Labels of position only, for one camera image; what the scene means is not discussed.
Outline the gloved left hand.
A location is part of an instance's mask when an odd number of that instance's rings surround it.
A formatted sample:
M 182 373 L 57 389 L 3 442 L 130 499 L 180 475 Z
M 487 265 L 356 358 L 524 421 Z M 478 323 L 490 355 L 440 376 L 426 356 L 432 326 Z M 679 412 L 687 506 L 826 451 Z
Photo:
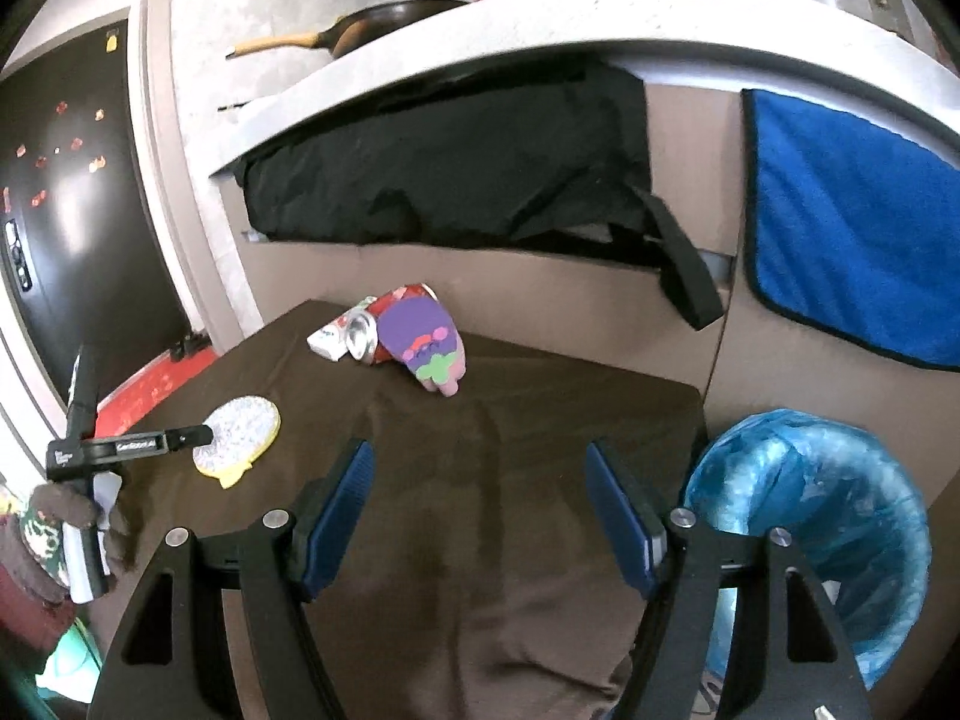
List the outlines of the gloved left hand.
M 53 522 L 68 523 L 73 527 L 91 528 L 103 513 L 94 500 L 70 488 L 68 484 L 46 483 L 37 486 L 29 505 Z M 132 527 L 119 504 L 110 509 L 104 535 L 107 565 L 113 574 L 123 574 L 130 567 L 130 550 L 135 546 Z

